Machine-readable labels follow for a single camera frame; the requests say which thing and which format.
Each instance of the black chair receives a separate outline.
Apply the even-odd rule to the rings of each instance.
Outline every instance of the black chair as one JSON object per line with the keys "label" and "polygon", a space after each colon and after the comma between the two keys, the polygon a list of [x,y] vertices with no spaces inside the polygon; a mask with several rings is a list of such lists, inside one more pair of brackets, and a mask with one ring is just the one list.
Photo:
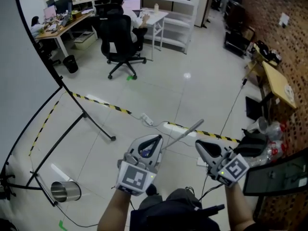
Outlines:
{"label": "black chair", "polygon": [[[112,3],[96,6],[96,13],[97,16],[89,19],[98,36],[102,39],[102,53],[107,57],[108,64],[111,62],[118,63],[109,73],[108,78],[112,79],[112,73],[126,64],[134,74],[133,79],[137,79],[136,72],[129,62],[142,60],[142,63],[146,64],[146,58],[134,57],[138,51],[138,46],[131,39],[130,17],[123,15],[121,5]],[[110,52],[110,43],[115,44],[117,53]]]}
{"label": "black chair", "polygon": [[51,57],[52,57],[52,55],[51,55],[52,50],[51,50],[50,47],[46,47],[46,46],[44,46],[44,44],[42,44],[40,42],[38,42],[37,45],[39,47],[38,48],[39,51],[48,59],[48,61],[50,62],[51,65],[60,64],[61,63],[60,60],[52,60],[51,59]]}

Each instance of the monitor screen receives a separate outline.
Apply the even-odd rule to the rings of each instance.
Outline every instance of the monitor screen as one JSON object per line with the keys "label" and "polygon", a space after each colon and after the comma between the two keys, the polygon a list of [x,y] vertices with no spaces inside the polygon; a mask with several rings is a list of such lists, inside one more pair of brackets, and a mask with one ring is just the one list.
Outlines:
{"label": "monitor screen", "polygon": [[56,12],[56,8],[55,6],[50,6],[46,9],[44,9],[44,14],[45,14],[45,18],[46,20],[50,19],[50,18],[53,18],[53,17],[56,17],[57,16],[57,12]]}
{"label": "monitor screen", "polygon": [[140,10],[141,0],[124,0],[123,8],[130,10]]}
{"label": "monitor screen", "polygon": [[66,13],[69,10],[69,3],[73,3],[72,0],[56,0],[54,5],[57,9],[57,14]]}

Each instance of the box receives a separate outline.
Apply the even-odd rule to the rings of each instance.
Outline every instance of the box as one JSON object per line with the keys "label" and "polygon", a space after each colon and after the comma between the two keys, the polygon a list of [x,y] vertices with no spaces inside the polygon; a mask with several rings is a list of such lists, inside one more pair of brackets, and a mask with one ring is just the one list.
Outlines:
{"label": "box", "polygon": [[77,11],[77,12],[72,11],[72,17],[73,17],[74,20],[76,20],[77,18],[79,18],[81,16],[82,16],[81,11]]}
{"label": "box", "polygon": [[85,50],[95,42],[95,35],[93,32],[84,32],[74,40],[75,46],[78,50]]}

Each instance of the white wall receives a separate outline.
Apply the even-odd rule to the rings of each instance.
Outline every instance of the white wall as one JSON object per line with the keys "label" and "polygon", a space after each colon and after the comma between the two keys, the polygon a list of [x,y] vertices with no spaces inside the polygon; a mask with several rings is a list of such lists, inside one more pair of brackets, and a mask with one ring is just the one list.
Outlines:
{"label": "white wall", "polygon": [[46,7],[44,0],[20,0],[20,4],[29,27],[31,27],[31,20],[34,16],[39,17],[40,23],[44,21],[43,10]]}

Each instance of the floor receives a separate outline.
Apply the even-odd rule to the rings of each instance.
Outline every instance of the floor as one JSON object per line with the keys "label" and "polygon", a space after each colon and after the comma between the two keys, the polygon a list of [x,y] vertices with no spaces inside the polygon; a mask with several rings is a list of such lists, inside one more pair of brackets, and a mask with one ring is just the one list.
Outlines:
{"label": "floor", "polygon": [[[146,113],[155,124],[170,121],[185,127],[203,118],[200,130],[220,134],[234,100],[240,90],[245,75],[245,60],[223,48],[224,25],[221,15],[211,11],[211,23],[207,29],[195,27],[188,54],[163,48],[155,50],[154,61],[134,64],[137,80],[127,80],[130,74],[126,68],[114,73],[114,79],[107,78],[114,64],[108,65],[96,41],[86,51],[69,49],[75,54],[79,70],[69,74],[60,65],[59,75],[69,89],[82,96],[104,101],[127,109],[136,117]],[[150,58],[151,46],[145,45],[142,55]],[[223,136],[241,139],[241,128],[246,128],[252,120],[245,115],[245,96],[261,99],[255,85],[247,82],[242,89],[234,109],[222,131]],[[60,99],[49,121],[46,123],[31,155],[29,149],[45,121],[49,111]],[[63,180],[53,170],[56,165],[66,175],[76,180],[82,189],[82,197],[75,202],[59,204],[60,208],[77,224],[88,226],[97,224],[111,199],[117,177],[116,162],[123,157],[132,141],[147,134],[161,134],[164,145],[172,141],[168,135],[177,137],[183,132],[178,127],[161,124],[157,131],[146,128],[132,116],[110,109],[97,103],[78,99],[94,120],[117,140],[110,142],[92,123],[82,119],[65,137],[39,172],[46,188],[56,180]],[[30,169],[36,168],[64,131],[81,114],[80,109],[67,93],[58,93],[31,123],[10,158],[17,184],[25,184],[30,177]],[[192,133],[164,151],[154,181],[165,199],[176,188],[191,186],[197,197],[201,196],[205,180],[205,168],[196,165],[198,153],[193,148],[196,139],[206,139]],[[208,178],[205,191],[218,185]],[[77,227],[59,209],[52,207],[42,192],[15,189],[17,197],[1,204],[3,212],[20,230],[54,231],[60,230],[59,221],[69,231],[94,231],[96,227]],[[132,197],[136,207],[145,195]],[[203,207],[226,204],[224,188],[218,188],[202,200]],[[230,230],[227,209],[212,217],[222,231]],[[129,217],[126,230],[129,230]]]}

